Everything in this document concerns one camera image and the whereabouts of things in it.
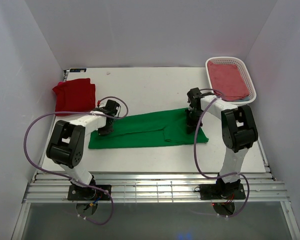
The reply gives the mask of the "green t shirt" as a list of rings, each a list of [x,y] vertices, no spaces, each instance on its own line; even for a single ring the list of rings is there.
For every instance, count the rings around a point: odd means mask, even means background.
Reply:
[[[90,150],[155,148],[193,145],[195,133],[187,133],[186,109],[157,111],[116,120],[113,132],[90,135]]]

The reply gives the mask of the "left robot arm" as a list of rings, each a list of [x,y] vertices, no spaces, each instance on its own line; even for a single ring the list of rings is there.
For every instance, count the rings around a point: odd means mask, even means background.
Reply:
[[[114,117],[119,109],[118,102],[108,100],[104,106],[93,109],[91,115],[70,121],[59,120],[54,125],[46,156],[65,170],[85,200],[96,195],[93,176],[81,164],[85,138],[93,132],[100,136],[112,133]]]

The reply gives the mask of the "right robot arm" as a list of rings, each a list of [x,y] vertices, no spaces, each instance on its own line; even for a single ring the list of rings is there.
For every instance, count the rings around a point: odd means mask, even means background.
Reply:
[[[241,184],[241,168],[248,150],[258,140],[254,116],[248,105],[235,105],[224,101],[218,90],[192,88],[187,93],[186,133],[199,134],[205,113],[221,121],[221,136],[225,145],[225,156],[215,183],[198,187],[202,200],[232,198],[244,200],[247,194]]]

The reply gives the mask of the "folded red t shirt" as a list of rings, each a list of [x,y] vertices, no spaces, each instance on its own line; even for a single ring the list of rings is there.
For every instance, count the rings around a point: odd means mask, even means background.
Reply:
[[[52,91],[56,112],[89,112],[96,107],[96,85],[90,78],[59,82]]]

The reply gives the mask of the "pink t shirt in basket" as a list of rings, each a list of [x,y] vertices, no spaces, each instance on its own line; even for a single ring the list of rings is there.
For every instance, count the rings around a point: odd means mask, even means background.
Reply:
[[[209,61],[207,70],[212,88],[224,96],[224,100],[235,102],[249,96],[249,90],[235,64],[218,64]]]

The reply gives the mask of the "blue label sticker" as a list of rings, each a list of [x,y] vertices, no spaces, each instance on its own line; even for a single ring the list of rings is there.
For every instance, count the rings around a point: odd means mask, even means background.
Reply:
[[[70,73],[85,73],[86,71],[86,68],[71,68],[69,70]]]

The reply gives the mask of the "light blue t shirt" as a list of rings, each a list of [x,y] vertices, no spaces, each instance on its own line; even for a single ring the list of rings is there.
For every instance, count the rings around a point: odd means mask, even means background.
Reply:
[[[246,102],[246,101],[249,101],[249,100],[250,100],[250,98],[247,96],[245,98],[237,100],[237,102]]]

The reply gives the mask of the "white perforated plastic basket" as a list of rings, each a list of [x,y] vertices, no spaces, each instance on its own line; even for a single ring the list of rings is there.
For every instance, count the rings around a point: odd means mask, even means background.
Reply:
[[[240,60],[239,58],[236,58],[236,57],[231,57],[231,56],[220,56],[220,57],[209,58],[205,62],[205,67],[206,67],[206,74],[207,74],[207,78],[208,78],[208,82],[209,82],[209,87],[212,88],[210,76],[208,73],[208,62],[209,61],[211,61],[215,64],[235,64],[235,65],[237,65],[238,70],[241,74],[241,77],[243,78],[243,81],[245,82],[245,84],[248,88],[249,101],[243,101],[243,102],[229,101],[230,103],[235,104],[235,105],[244,105],[244,104],[250,104],[256,99],[257,94],[256,94],[254,84],[252,82],[252,79],[250,77],[250,74],[248,72],[248,69],[247,69],[245,63],[242,60]]]

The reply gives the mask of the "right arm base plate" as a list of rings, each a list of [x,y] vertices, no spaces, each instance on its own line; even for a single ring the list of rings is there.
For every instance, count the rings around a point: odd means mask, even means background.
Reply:
[[[234,188],[221,189],[217,184],[200,184],[194,188],[201,200],[245,200],[246,193],[243,184]]]

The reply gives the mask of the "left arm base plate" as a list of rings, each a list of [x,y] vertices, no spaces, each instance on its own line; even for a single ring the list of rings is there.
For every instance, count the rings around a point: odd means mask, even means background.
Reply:
[[[80,187],[72,184],[68,189],[68,201],[94,201],[97,199],[109,201],[110,197],[103,191],[92,189],[90,187]]]

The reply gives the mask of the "aluminium rail frame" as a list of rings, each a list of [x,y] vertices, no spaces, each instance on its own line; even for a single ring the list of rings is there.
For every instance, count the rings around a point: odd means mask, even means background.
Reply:
[[[250,202],[280,203],[292,239],[300,240],[300,230],[295,219],[290,197],[283,181],[273,177],[270,168],[265,172],[246,173],[250,186]],[[112,186],[112,198],[116,204],[123,203],[198,203],[200,194],[195,191],[199,184],[209,184],[196,173],[110,173],[95,172],[99,184]],[[35,173],[27,186],[12,239],[22,238],[30,207],[34,203],[67,204],[70,183],[61,176]]]

